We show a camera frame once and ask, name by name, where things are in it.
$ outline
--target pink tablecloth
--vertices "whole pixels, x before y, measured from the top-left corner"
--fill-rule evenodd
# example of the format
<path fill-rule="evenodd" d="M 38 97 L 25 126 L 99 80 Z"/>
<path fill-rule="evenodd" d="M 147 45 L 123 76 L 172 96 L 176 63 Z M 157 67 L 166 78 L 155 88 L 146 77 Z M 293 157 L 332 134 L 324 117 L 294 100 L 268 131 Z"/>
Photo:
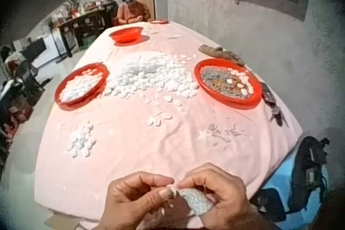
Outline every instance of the pink tablecloth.
<path fill-rule="evenodd" d="M 111 62 L 130 52 L 159 51 L 192 57 L 186 64 L 192 72 L 200 60 L 208 58 L 198 52 L 199 46 L 216 46 L 176 23 L 138 25 L 145 27 L 143 33 L 149 40 L 118 47 L 108 35 L 120 27 L 108 29 L 87 50 L 77 67 L 96 61 Z M 154 89 L 146 91 L 147 96 L 154 94 Z M 147 126 L 147 118 L 157 107 L 144 104 L 139 94 L 128 100 L 96 99 L 76 111 L 62 111 L 55 104 L 37 158 L 35 200 L 54 211 L 97 221 L 111 180 L 141 170 L 179 180 L 187 171 L 205 162 L 240 176 L 250 198 L 302 134 L 295 117 L 275 96 L 289 128 L 269 122 L 271 109 L 263 101 L 252 110 L 234 110 L 213 100 L 201 89 L 190 99 L 173 94 L 174 99 L 181 101 L 182 112 L 171 103 L 161 102 L 159 109 L 174 117 L 160 127 Z M 94 123 L 92 135 L 97 143 L 89 158 L 73 159 L 67 152 L 69 134 L 87 119 Z M 221 137 L 211 136 L 214 130 L 219 130 Z M 187 226 L 201 227 L 201 222 L 191 217 Z"/>

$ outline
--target hand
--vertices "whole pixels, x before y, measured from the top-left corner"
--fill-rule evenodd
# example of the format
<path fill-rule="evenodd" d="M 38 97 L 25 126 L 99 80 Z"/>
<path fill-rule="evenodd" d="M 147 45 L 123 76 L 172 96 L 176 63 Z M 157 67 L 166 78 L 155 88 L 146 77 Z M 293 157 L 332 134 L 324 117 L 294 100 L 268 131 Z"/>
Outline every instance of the hand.
<path fill-rule="evenodd" d="M 147 213 L 156 211 L 173 197 L 168 184 L 174 179 L 147 172 L 136 172 L 109 184 L 99 230 L 133 230 Z"/>
<path fill-rule="evenodd" d="M 144 17 L 143 16 L 138 16 L 137 18 L 136 18 L 136 21 L 137 22 L 141 22 L 141 21 L 143 21 L 144 20 Z"/>
<path fill-rule="evenodd" d="M 208 197 L 215 202 L 210 211 L 200 216 L 204 227 L 212 230 L 228 229 L 233 217 L 252 212 L 243 181 L 213 164 L 206 163 L 195 168 L 177 184 L 179 189 L 199 189 L 204 186 L 206 191 L 212 193 Z"/>

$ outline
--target star pattern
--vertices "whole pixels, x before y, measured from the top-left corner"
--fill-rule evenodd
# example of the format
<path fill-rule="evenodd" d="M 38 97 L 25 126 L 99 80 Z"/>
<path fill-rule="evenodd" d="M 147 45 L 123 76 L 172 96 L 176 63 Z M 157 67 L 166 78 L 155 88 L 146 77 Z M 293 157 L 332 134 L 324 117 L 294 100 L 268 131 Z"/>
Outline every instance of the star pattern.
<path fill-rule="evenodd" d="M 203 140 L 206 142 L 206 139 L 211 136 L 211 134 L 207 133 L 207 130 L 198 130 L 199 131 L 199 137 L 196 140 Z"/>

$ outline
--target woman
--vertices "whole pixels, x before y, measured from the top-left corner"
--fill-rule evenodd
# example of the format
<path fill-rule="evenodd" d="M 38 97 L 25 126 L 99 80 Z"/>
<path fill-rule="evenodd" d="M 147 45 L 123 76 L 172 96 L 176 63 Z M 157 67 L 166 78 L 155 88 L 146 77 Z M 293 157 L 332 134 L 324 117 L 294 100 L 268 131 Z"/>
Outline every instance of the woman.
<path fill-rule="evenodd" d="M 122 0 L 123 3 L 118 10 L 119 24 L 134 24 L 147 22 L 151 18 L 147 5 L 137 0 Z"/>

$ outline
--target potted plant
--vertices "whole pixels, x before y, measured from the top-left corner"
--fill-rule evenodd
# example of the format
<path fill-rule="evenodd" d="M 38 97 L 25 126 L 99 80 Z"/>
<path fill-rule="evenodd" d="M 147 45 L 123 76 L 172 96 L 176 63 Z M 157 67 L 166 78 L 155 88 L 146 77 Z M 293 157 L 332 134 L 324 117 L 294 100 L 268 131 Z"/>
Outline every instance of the potted plant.
<path fill-rule="evenodd" d="M 79 12 L 80 0 L 68 0 L 63 6 L 68 10 L 68 15 L 73 17 Z"/>

